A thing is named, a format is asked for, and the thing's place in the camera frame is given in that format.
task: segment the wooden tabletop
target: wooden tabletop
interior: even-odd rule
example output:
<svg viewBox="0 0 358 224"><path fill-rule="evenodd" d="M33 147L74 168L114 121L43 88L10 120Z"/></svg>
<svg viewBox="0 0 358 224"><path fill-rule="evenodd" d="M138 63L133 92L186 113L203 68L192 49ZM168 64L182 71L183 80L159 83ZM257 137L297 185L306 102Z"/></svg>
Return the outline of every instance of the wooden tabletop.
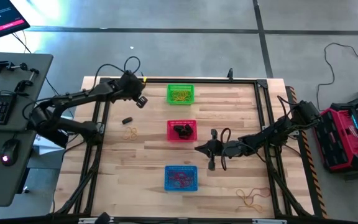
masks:
<svg viewBox="0 0 358 224"><path fill-rule="evenodd" d="M84 77L82 88L91 88L93 80L93 77ZM268 90L274 118L277 119L283 116L277 95L287 99L284 81L268 79ZM259 213L251 207L240 207L244 206L244 202L236 195L237 189L249 194L253 188L269 187L266 165L256 155L227 159L227 171L222 170L220 157L217 157L216 170L210 171L208 158L194 150L195 146L211 139L213 128L219 134L224 128L231 128L231 139L260 131L252 85L195 84L195 103L191 106L168 105L166 83L148 83L143 93L149 99L143 109L136 107L133 101L117 101L110 106L93 216L107 212L115 217L274 217L271 197L255 197L254 204L263 207L263 212ZM261 99L265 105L262 91ZM90 121L93 109L94 103L77 107L75 120ZM264 114L268 124L267 112L264 111ZM129 116L133 117L133 122L123 125L121 121ZM198 140L168 142L166 125L171 119L197 120ZM123 139L127 127L137 129L135 140ZM78 137L70 146L81 141ZM299 150L296 141L290 139L287 144ZM85 147L79 146L65 154L55 192L57 209L78 185ZM301 158L283 147L282 160L289 189L302 206L313 213ZM164 168L167 165L197 166L198 191L166 192ZM283 211L282 193L279 189L277 192ZM85 190L82 207L87 196L88 189Z"/></svg>

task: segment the gray desk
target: gray desk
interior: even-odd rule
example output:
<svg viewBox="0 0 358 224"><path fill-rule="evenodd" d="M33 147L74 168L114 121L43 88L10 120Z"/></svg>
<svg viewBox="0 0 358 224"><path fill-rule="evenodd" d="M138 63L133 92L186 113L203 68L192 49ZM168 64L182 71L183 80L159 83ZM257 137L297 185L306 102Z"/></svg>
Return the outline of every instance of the gray desk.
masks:
<svg viewBox="0 0 358 224"><path fill-rule="evenodd" d="M37 99L41 91L41 87L44 83L52 59L52 55L0 53L0 60L12 61L15 65L25 62L29 68L34 67L40 70L40 76L35 79L34 86L30 87L27 91L30 94L30 98L33 100ZM4 71L0 74L0 91L13 91L19 81L25 80L26 78L28 79L29 77L29 72L19 71L16 73L16 71ZM27 121L22 118L21 108L29 101L25 99L25 101L19 102L19 100L23 100L23 98L19 96L17 100L18 102L15 104L14 112L11 115L9 124L13 126L25 126ZM0 152L4 142L12 138L14 133L15 131L0 131ZM21 132L17 134L16 138L21 141L18 160L10 167L3 166L0 162L0 206L8 206L13 201L14 195L22 181L29 160L32 144L35 139L35 131Z"/></svg>

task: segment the pink basket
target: pink basket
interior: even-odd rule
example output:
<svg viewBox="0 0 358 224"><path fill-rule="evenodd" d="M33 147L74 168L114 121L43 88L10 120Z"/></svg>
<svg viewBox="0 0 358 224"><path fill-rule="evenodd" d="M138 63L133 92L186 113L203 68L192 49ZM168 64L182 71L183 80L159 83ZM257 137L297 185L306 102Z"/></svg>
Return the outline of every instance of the pink basket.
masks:
<svg viewBox="0 0 358 224"><path fill-rule="evenodd" d="M179 134L173 129L175 125L190 125L193 130L193 134L189 139L179 138ZM171 120L167 121L167 140L175 142L191 142L197 141L197 122L196 120Z"/></svg>

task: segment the green basket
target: green basket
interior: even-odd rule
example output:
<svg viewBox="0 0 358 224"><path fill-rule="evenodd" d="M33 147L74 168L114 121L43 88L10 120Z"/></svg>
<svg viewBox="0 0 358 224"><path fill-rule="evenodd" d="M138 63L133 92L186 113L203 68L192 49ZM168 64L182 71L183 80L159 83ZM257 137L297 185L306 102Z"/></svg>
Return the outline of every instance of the green basket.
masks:
<svg viewBox="0 0 358 224"><path fill-rule="evenodd" d="M194 103L194 85L168 84L167 102L171 105L190 105Z"/></svg>

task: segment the concrete floor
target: concrete floor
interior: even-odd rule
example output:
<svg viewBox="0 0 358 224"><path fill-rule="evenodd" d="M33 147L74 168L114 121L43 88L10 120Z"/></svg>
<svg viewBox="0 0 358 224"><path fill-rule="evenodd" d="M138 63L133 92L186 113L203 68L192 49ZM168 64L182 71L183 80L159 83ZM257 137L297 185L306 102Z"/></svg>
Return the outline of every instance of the concrete floor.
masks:
<svg viewBox="0 0 358 224"><path fill-rule="evenodd" d="M235 77L267 77L260 35L246 33L258 28L252 0L12 2L32 26L241 30L235 34L130 33L114 29L46 32L42 27L42 32L26 31L31 51L54 55L48 78L59 92L79 90L83 76L94 75L103 63L122 66L131 55L142 60L141 70L148 76L223 77L232 67ZM358 0L259 0L259 7L266 30L358 31ZM358 52L358 35L266 34L265 39L273 77L284 78L295 88L298 99L313 103L316 85L331 81L324 47L339 42L352 45ZM0 52L23 49L13 36L0 38ZM336 72L336 82L321 88L322 108L352 100L358 92L358 59L352 52L332 46L328 60ZM102 75L119 74L107 68ZM45 84L40 98L52 94ZM358 221L358 180L345 182L341 175L326 172L314 138L308 137L328 215ZM10 207L0 208L0 218L48 213L57 177L57 170L31 170L27 185L33 191L16 196Z"/></svg>

